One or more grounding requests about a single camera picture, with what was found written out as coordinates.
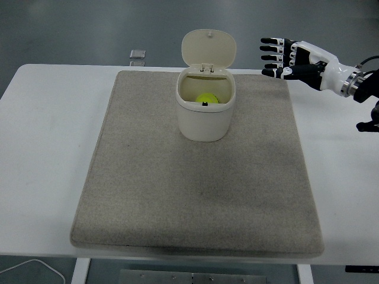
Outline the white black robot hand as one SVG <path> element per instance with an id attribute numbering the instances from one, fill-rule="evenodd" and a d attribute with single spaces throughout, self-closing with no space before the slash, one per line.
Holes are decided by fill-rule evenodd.
<path id="1" fill-rule="evenodd" d="M 348 87 L 358 69 L 346 66 L 332 53 L 306 41 L 287 38 L 262 38 L 261 51 L 270 52 L 261 56 L 269 63 L 262 74 L 277 79 L 299 80 L 317 90 L 330 90 L 348 97 Z"/>

